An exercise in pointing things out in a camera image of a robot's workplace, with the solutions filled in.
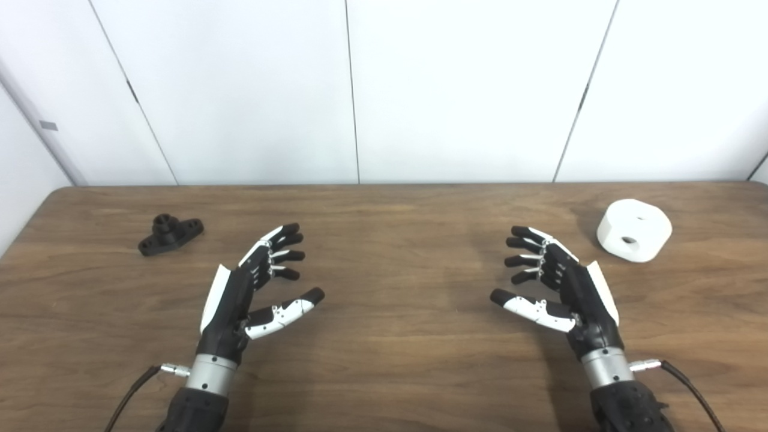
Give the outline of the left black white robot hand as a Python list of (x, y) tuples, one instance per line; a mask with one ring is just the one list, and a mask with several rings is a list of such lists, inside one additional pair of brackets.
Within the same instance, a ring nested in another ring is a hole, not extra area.
[(305, 253), (290, 250), (304, 240), (297, 223), (280, 225), (252, 244), (235, 268), (217, 268), (200, 322), (200, 339), (185, 388), (228, 396), (242, 353), (251, 341), (283, 330), (325, 298), (315, 287), (299, 297), (258, 310), (255, 293), (276, 278), (296, 281), (300, 274), (283, 262), (301, 262)]

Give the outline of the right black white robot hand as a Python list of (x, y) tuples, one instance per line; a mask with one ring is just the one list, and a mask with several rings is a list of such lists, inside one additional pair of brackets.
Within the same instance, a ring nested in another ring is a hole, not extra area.
[(550, 302), (496, 288), (491, 301), (565, 334), (593, 390), (634, 381), (618, 328), (618, 309), (599, 263), (582, 263), (556, 238), (532, 227), (513, 226), (506, 243), (527, 251), (505, 259), (506, 267), (521, 267), (511, 284), (535, 281), (557, 293), (560, 300)]

